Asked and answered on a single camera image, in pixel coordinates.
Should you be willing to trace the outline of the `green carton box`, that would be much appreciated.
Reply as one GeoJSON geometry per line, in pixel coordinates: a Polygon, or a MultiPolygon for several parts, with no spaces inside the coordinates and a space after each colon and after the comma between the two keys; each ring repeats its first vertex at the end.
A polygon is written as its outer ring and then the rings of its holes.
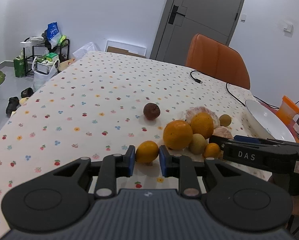
{"type": "Polygon", "coordinates": [[[25,64],[22,56],[18,56],[13,60],[13,66],[15,77],[25,76],[25,64]]]}

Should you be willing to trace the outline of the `cardboard sheet against wall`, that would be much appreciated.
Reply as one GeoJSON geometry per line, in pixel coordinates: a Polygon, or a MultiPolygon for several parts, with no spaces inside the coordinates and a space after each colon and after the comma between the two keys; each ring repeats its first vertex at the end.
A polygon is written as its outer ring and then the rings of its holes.
{"type": "Polygon", "coordinates": [[[126,49],[121,49],[121,48],[116,48],[112,46],[107,47],[107,52],[109,53],[116,53],[116,54],[122,54],[122,55],[128,55],[128,56],[135,56],[135,57],[141,57],[141,58],[146,58],[145,56],[136,54],[136,53],[131,53],[130,51],[126,49]]]}

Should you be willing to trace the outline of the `small kumquat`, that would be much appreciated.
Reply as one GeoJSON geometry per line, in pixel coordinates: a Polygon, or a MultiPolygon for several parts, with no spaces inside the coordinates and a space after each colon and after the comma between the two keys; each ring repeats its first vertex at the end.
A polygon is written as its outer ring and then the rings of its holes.
{"type": "Polygon", "coordinates": [[[203,153],[203,156],[205,158],[216,158],[218,159],[221,155],[221,149],[218,146],[218,144],[215,143],[209,143],[206,148],[205,151],[203,153]]]}
{"type": "Polygon", "coordinates": [[[136,150],[135,160],[138,163],[151,163],[159,155],[158,145],[154,141],[144,141],[136,150]]]}

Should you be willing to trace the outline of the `translucent plastic bag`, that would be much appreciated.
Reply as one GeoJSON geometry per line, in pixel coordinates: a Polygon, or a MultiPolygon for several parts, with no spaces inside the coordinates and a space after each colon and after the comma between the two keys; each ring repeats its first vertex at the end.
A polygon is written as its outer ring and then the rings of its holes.
{"type": "Polygon", "coordinates": [[[89,42],[81,46],[81,48],[77,49],[72,54],[76,60],[79,60],[89,51],[100,51],[100,47],[94,42],[89,42]]]}

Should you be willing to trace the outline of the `orange lidded plastic cup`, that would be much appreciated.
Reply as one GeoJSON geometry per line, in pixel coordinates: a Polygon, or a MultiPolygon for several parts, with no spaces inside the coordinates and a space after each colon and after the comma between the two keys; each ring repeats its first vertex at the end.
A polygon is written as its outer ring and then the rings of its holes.
{"type": "Polygon", "coordinates": [[[295,115],[299,114],[299,107],[287,96],[282,97],[282,103],[276,113],[276,116],[288,126],[295,115]]]}

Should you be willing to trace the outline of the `white ceramic bowl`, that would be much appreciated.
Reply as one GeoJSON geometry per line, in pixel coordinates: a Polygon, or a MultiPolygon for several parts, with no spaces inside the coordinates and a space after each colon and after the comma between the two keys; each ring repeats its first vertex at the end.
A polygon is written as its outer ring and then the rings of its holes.
{"type": "Polygon", "coordinates": [[[245,106],[249,125],[258,137],[296,142],[287,126],[265,106],[254,100],[246,100],[245,106]]]}

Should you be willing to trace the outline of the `blue plastic bag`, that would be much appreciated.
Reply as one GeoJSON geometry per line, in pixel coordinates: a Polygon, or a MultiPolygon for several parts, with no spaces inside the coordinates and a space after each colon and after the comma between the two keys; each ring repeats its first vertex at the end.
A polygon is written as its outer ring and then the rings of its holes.
{"type": "Polygon", "coordinates": [[[54,48],[60,38],[62,37],[62,34],[60,33],[58,29],[57,22],[52,22],[47,25],[47,40],[50,42],[51,48],[54,48]]]}

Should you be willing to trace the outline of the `large orange front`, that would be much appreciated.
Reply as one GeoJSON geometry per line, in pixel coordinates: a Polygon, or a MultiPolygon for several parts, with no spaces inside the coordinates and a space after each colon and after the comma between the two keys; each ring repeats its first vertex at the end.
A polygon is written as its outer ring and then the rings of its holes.
{"type": "Polygon", "coordinates": [[[192,142],[193,131],[191,126],[183,120],[169,122],[164,128],[163,141],[167,148],[182,150],[192,142]]]}

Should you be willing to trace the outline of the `green-brown round fruit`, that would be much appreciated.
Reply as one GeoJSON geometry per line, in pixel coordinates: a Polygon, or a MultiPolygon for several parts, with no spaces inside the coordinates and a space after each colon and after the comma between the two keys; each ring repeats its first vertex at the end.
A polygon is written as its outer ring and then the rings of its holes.
{"type": "Polygon", "coordinates": [[[228,114],[223,114],[219,117],[220,125],[228,127],[232,123],[232,118],[228,114]]]}
{"type": "Polygon", "coordinates": [[[189,144],[189,150],[195,155],[203,154],[207,145],[208,141],[205,139],[205,137],[196,133],[193,135],[192,142],[189,144]]]}

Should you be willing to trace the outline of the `yellow slipper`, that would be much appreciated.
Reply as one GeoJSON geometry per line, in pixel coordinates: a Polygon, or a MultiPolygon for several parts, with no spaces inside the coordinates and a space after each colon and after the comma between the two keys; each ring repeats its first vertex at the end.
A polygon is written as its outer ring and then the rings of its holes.
{"type": "Polygon", "coordinates": [[[19,104],[20,104],[21,106],[25,105],[28,99],[29,99],[29,97],[21,98],[21,99],[19,100],[19,104]]]}

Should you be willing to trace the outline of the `dark brown passion fruit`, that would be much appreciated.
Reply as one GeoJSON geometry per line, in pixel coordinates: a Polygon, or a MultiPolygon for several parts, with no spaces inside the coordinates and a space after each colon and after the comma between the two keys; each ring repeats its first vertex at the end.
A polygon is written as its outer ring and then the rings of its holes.
{"type": "Polygon", "coordinates": [[[158,116],[160,116],[160,108],[155,103],[147,103],[143,108],[143,114],[147,120],[155,120],[158,116]]]}

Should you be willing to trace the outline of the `floral white tablecloth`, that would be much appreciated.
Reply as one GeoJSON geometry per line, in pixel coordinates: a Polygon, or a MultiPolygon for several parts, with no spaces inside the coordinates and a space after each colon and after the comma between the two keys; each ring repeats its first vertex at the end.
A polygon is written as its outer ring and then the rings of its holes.
{"type": "Polygon", "coordinates": [[[17,185],[80,157],[93,161],[130,145],[163,143],[165,126],[192,107],[232,118],[232,135],[252,137],[242,103],[249,90],[188,67],[93,51],[38,89],[0,125],[0,237],[8,231],[3,196],[17,185]],[[160,116],[147,120],[155,103],[160,116]]]}

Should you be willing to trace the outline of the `small peeled pomelo segment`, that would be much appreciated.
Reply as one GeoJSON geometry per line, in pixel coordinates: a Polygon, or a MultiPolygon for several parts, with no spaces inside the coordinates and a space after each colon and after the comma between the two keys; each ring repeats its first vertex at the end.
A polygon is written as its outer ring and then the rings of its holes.
{"type": "Polygon", "coordinates": [[[222,138],[227,138],[227,139],[233,139],[233,135],[231,131],[224,126],[218,126],[217,128],[214,129],[213,135],[222,137],[222,138]]]}

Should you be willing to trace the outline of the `small kumquat front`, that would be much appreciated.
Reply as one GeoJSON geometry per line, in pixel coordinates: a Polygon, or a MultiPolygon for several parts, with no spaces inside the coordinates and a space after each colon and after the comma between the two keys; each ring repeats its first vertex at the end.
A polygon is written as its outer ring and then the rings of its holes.
{"type": "Polygon", "coordinates": [[[158,145],[154,141],[144,141],[136,150],[135,160],[138,163],[151,163],[159,155],[158,145]]]}

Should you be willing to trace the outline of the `large orange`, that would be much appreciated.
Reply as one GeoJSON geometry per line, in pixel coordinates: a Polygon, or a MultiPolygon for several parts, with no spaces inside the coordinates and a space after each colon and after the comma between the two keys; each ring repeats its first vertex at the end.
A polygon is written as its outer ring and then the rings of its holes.
{"type": "Polygon", "coordinates": [[[208,113],[196,114],[191,119],[190,126],[194,134],[201,134],[205,139],[209,139],[214,132],[213,119],[208,113]]]}
{"type": "Polygon", "coordinates": [[[163,141],[167,148],[182,150],[192,142],[193,131],[191,126],[183,120],[169,122],[164,128],[163,141]]]}

